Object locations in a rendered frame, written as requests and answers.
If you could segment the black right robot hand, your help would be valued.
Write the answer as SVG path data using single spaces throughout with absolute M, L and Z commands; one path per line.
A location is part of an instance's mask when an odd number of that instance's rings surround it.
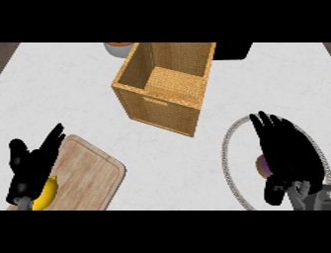
M 249 120 L 272 171 L 266 179 L 264 201 L 279 206 L 294 182 L 304 184 L 304 193 L 297 196 L 301 200 L 322 190 L 323 166 L 310 140 L 286 119 L 258 111 L 257 115 L 249 114 Z

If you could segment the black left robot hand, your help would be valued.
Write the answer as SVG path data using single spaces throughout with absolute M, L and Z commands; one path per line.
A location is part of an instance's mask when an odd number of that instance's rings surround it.
M 13 178 L 8 186 L 6 202 L 17 205 L 22 199 L 34 201 L 42 191 L 51 173 L 57 150 L 65 138 L 63 126 L 57 124 L 50 131 L 38 149 L 28 150 L 25 142 L 14 138 L 8 142 L 8 166 Z

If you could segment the tall wicker basket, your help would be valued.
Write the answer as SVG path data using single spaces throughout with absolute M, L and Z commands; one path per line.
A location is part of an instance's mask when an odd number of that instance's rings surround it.
M 136 42 L 110 87 L 131 120 L 193 137 L 214 42 Z

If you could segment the purple can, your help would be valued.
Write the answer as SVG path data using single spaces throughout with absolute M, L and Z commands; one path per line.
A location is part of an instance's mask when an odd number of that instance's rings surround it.
M 266 162 L 266 158 L 264 158 L 263 155 L 260 155 L 257 157 L 255 167 L 257 167 L 258 174 L 261 175 L 261 177 L 264 179 L 267 179 L 272 175 L 272 171 L 270 171 L 270 168 L 269 168 L 269 165 L 267 165 L 267 162 Z

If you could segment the wooden cutting board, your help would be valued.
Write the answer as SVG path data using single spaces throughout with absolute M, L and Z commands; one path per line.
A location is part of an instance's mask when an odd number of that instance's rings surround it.
M 125 176 L 125 167 L 81 137 L 62 141 L 51 175 L 56 194 L 47 211 L 103 211 Z

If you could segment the grey pot with orange rim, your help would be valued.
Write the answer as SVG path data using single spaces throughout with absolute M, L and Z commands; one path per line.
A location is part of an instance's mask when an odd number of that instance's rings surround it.
M 133 47 L 131 42 L 106 42 L 103 44 L 108 53 L 118 57 L 125 58 Z

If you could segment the yellow banana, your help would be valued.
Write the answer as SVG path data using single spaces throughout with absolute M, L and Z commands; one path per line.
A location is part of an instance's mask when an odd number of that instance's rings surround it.
M 56 176 L 50 176 L 45 181 L 41 194 L 32 202 L 34 211 L 42 210 L 51 204 L 54 200 L 56 190 L 57 190 Z

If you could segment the black appliance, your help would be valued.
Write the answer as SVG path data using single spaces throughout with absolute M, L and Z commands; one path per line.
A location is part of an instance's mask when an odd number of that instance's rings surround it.
M 214 60 L 242 60 L 249 52 L 249 42 L 218 42 L 214 49 Z

